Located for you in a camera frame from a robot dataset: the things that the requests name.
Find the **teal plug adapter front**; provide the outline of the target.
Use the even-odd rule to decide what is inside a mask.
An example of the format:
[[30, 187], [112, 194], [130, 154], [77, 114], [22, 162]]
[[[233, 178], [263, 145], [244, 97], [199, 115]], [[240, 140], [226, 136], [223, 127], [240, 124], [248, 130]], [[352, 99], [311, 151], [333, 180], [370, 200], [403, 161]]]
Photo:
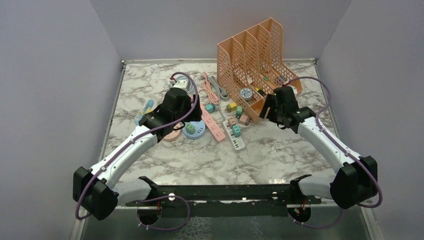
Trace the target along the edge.
[[241, 128], [237, 124], [232, 126], [232, 134], [233, 134], [234, 137], [236, 137], [236, 138], [240, 137], [241, 132], [242, 132]]

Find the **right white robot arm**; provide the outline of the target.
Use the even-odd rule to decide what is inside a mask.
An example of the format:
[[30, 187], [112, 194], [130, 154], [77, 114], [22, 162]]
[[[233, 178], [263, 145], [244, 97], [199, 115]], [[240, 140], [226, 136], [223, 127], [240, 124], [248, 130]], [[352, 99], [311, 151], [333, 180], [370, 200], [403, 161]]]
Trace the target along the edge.
[[292, 202], [300, 204], [308, 196], [316, 196], [331, 199], [340, 208], [348, 209], [381, 195], [377, 161], [347, 147], [322, 124], [312, 109], [299, 107], [292, 87], [282, 86], [268, 94], [259, 116], [300, 135], [335, 172], [335, 177], [305, 175], [292, 180], [288, 190]]

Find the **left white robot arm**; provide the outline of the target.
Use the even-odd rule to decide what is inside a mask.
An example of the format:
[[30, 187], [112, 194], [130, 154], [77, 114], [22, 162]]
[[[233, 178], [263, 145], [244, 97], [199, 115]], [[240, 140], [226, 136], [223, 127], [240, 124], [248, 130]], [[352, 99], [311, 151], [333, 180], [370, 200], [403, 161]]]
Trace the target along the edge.
[[79, 167], [73, 174], [72, 198], [76, 201], [75, 217], [80, 208], [101, 221], [117, 206], [135, 200], [152, 205], [157, 191], [146, 182], [119, 183], [121, 176], [147, 150], [170, 134], [178, 123], [200, 121], [202, 116], [198, 93], [189, 96], [182, 88], [172, 87], [163, 102], [146, 113], [124, 142], [89, 169]]

